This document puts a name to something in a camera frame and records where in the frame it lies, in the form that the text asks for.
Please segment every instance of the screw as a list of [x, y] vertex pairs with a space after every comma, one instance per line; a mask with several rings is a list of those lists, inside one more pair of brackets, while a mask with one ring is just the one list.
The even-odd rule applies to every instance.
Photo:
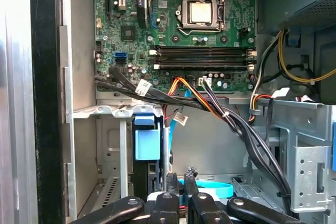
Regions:
[[206, 199], [206, 194], [198, 194], [197, 196], [200, 199]]
[[242, 206], [244, 204], [244, 202], [241, 199], [234, 199], [233, 203], [238, 206]]
[[129, 199], [128, 205], [136, 205], [138, 202], [135, 199]]
[[163, 198], [164, 198], [164, 199], [171, 199], [172, 196], [171, 196], [170, 194], [164, 194], [164, 195], [163, 195]]

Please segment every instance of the sticker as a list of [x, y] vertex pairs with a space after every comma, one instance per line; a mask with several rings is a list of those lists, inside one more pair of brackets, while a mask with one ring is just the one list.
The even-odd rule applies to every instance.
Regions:
[[159, 8], [167, 9], [168, 8], [168, 1], [166, 1], [166, 0], [159, 0]]
[[151, 83], [145, 81], [144, 79], [141, 79], [135, 92], [140, 96], [144, 97], [147, 94], [151, 85]]
[[181, 112], [177, 111], [175, 114], [173, 120], [177, 121], [179, 124], [185, 126], [185, 123], [188, 120], [188, 117], [186, 115], [183, 115]]

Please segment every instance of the yellow wire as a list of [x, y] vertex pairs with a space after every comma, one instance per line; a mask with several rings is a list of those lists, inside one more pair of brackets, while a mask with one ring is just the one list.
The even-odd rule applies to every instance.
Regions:
[[314, 79], [303, 79], [303, 78], [299, 78], [296, 77], [294, 75], [292, 75], [287, 69], [286, 69], [286, 64], [284, 61], [284, 55], [283, 55], [283, 43], [284, 43], [284, 37], [285, 37], [285, 32], [282, 31], [280, 36], [279, 36], [279, 45], [278, 45], [278, 52], [279, 52], [279, 59], [280, 59], [280, 64], [283, 68], [283, 70], [285, 71], [285, 73], [292, 79], [294, 79], [297, 82], [303, 82], [303, 83], [312, 83], [312, 82], [317, 82], [317, 81], [322, 81], [325, 80], [326, 78], [332, 76], [333, 74], [336, 73], [336, 68], [331, 70], [329, 73], [324, 74], [321, 77], [318, 78], [314, 78]]

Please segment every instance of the sata port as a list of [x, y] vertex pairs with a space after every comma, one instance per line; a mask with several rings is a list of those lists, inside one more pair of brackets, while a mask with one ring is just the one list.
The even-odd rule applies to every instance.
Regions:
[[117, 64], [126, 64], [126, 59], [114, 59], [115, 63]]

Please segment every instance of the white connector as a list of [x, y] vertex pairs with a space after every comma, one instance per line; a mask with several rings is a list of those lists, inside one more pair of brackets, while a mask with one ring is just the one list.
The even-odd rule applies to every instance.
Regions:
[[198, 86], [202, 86], [202, 82], [203, 81], [206, 81], [208, 83], [208, 85], [211, 87], [211, 84], [212, 84], [212, 78], [207, 78], [207, 77], [199, 77], [198, 79]]

